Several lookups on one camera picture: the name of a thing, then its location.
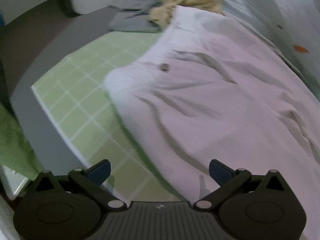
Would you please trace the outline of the light blue carrot-print sheet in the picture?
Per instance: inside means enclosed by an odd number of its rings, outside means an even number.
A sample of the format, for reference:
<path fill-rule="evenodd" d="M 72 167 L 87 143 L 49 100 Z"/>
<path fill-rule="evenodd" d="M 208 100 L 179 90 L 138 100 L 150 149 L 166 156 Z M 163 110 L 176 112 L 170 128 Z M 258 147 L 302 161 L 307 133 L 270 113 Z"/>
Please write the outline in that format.
<path fill-rule="evenodd" d="M 319 80 L 319 0 L 222 0 L 223 9 L 273 42 L 299 70 Z"/>

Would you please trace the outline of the white garment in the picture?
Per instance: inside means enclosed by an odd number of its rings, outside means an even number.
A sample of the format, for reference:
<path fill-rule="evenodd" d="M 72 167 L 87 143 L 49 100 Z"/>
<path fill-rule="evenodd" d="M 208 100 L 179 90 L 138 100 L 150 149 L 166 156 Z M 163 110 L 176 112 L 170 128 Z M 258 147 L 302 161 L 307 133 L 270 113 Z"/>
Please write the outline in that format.
<path fill-rule="evenodd" d="M 319 205 L 319 101 L 276 51 L 237 20 L 178 7 L 142 57 L 104 80 L 124 126 L 185 198 L 214 189 L 218 159 L 281 172 Z"/>

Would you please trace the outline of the grey-blue crumpled garment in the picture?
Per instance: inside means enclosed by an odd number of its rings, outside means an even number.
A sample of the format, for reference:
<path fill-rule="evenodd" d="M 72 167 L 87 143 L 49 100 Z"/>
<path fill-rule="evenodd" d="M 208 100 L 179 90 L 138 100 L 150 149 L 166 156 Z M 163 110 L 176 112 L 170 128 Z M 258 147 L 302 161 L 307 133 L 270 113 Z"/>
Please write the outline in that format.
<path fill-rule="evenodd" d="M 110 7 L 117 13 L 109 24 L 111 31 L 157 33 L 160 27 L 149 20 L 149 11 L 162 5 L 161 0 L 114 0 Z"/>

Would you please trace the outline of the green grid cutting mat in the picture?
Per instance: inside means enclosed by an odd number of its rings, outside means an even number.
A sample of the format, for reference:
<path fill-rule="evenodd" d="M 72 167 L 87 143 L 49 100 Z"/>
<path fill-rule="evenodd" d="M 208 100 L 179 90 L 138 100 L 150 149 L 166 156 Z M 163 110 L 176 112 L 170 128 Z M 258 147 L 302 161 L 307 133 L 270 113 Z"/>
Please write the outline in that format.
<path fill-rule="evenodd" d="M 126 202 L 182 199 L 125 130 L 103 87 L 110 71 L 138 59 L 158 37 L 110 32 L 64 57 L 31 87 L 51 124 L 85 167 L 110 161 L 104 188 Z"/>

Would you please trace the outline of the green cloth at left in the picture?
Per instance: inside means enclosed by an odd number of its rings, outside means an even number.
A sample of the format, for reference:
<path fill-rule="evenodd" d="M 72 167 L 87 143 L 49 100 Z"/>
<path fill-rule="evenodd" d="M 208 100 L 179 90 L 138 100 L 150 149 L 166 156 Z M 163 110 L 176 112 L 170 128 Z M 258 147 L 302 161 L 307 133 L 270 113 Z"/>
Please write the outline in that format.
<path fill-rule="evenodd" d="M 1 105 L 1 165 L 31 179 L 44 170 L 17 120 Z"/>

